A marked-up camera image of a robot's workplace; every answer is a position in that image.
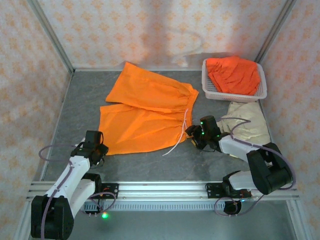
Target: drawstring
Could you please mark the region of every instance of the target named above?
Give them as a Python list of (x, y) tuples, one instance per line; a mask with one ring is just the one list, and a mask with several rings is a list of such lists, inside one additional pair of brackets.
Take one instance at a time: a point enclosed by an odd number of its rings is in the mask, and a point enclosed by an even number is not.
[(173, 146), (173, 148), (170, 149), (170, 151), (168, 151), (167, 153), (163, 154), (162, 156), (165, 156), (165, 155), (171, 153), (171, 151), (172, 151), (173, 149), (175, 149), (176, 146), (180, 143), (180, 141), (181, 141), (181, 139), (182, 139), (182, 136), (184, 135), (185, 128), (187, 128), (186, 116), (187, 116), (188, 110), (189, 110), (189, 108), (187, 108), (187, 109), (185, 110), (185, 112), (184, 112), (184, 119), (183, 119), (183, 124), (182, 124), (182, 132), (181, 132), (179, 141)]

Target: orange garment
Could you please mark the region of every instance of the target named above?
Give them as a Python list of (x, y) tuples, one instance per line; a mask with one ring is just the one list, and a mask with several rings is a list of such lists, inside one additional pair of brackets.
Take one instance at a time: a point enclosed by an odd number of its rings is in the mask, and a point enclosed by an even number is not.
[[(198, 91), (126, 63), (107, 102), (100, 107), (99, 131), (108, 155), (151, 152), (175, 145), (186, 125), (192, 125), (192, 108)], [(183, 134), (180, 142), (186, 139)]]
[(208, 58), (206, 69), (221, 93), (255, 95), (261, 81), (255, 62), (238, 56)]

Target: wallpaper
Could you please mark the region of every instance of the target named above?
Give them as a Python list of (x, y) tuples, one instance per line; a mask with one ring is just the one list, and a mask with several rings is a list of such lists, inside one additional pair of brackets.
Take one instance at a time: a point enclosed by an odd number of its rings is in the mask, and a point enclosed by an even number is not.
[(75, 68), (254, 60), (285, 0), (40, 0)]
[(264, 59), (262, 102), (273, 139), (292, 162), (314, 239), (320, 239), (320, 5), (298, 1)]
[(26, 0), (0, 1), (0, 239), (11, 240), (69, 74)]

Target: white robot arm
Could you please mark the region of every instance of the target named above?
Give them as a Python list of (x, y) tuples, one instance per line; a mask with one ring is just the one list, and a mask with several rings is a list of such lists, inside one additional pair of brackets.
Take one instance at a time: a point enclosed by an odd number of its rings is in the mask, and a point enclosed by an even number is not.
[(103, 134), (87, 131), (85, 141), (72, 152), (69, 164), (44, 196), (36, 196), (31, 203), (31, 236), (41, 237), (42, 219), (46, 239), (66, 240), (70, 236), (74, 218), (84, 202), (94, 193), (102, 192), (100, 175), (87, 173), (98, 165), (108, 152)]
[(291, 169), (280, 157), (280, 150), (274, 143), (262, 147), (247, 145), (232, 139), (227, 132), (221, 133), (213, 116), (205, 116), (200, 121), (201, 126), (192, 125), (185, 130), (198, 149), (209, 145), (220, 153), (236, 156), (249, 164), (250, 171), (233, 172), (223, 178), (226, 192), (258, 189), (268, 195), (293, 181)]

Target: white basket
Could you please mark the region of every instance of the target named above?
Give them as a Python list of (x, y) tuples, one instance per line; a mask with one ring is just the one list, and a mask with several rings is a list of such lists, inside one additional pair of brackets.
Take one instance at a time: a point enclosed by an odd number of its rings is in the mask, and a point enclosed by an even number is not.
[(205, 97), (207, 99), (226, 100), (226, 101), (240, 102), (240, 103), (251, 103), (259, 99), (265, 99), (267, 97), (266, 77), (265, 77), (264, 70), (260, 64), (257, 63), (258, 72), (261, 79), (258, 86), (258, 90), (256, 91), (254, 96), (249, 96), (249, 95), (218, 92), (217, 88), (212, 83), (211, 79), (208, 77), (206, 61), (207, 59), (205, 59), (202, 64), (202, 89), (205, 92)]

